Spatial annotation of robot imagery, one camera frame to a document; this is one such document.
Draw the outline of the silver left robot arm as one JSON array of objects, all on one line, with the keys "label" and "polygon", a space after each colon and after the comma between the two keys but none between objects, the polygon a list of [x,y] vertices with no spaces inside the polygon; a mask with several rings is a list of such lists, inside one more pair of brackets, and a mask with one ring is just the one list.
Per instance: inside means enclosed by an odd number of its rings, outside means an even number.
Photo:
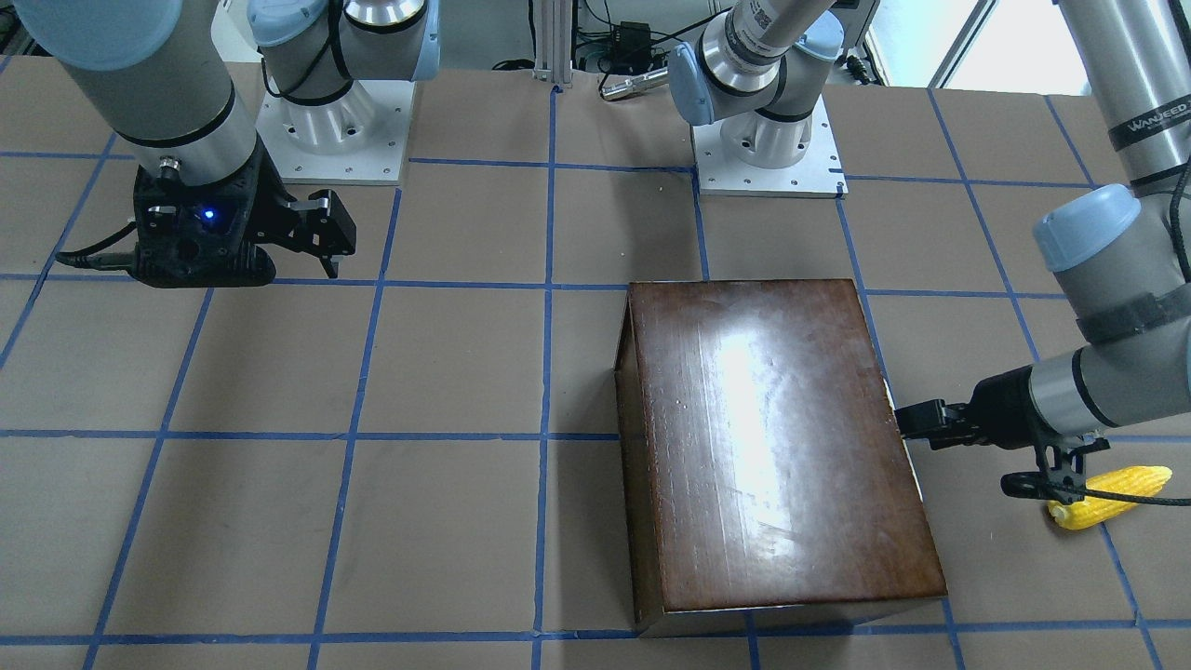
[{"label": "silver left robot arm", "polygon": [[1061,1],[1127,175],[1033,228],[1084,346],[896,411],[935,449],[1049,446],[1187,413],[1187,15],[1178,1]]}]

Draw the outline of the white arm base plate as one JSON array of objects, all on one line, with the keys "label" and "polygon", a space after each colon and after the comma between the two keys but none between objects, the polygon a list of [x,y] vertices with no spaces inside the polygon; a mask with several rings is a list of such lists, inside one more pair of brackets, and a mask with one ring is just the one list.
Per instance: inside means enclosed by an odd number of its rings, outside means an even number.
[{"label": "white arm base plate", "polygon": [[256,129],[285,183],[395,187],[416,92],[414,82],[373,80],[322,106],[267,95]]},{"label": "white arm base plate", "polygon": [[690,129],[690,140],[703,194],[840,198],[850,190],[823,98],[796,123],[750,112]]}]

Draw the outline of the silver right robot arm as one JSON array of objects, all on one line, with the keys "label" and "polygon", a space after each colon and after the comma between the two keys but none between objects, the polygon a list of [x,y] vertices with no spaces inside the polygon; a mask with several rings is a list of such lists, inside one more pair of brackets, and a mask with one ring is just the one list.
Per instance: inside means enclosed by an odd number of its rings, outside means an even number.
[{"label": "silver right robot arm", "polygon": [[211,38],[213,1],[18,1],[138,161],[133,215],[56,262],[154,288],[272,284],[274,245],[328,278],[357,228],[330,184],[393,183],[412,90],[441,65],[435,1],[251,1],[252,109]]}]

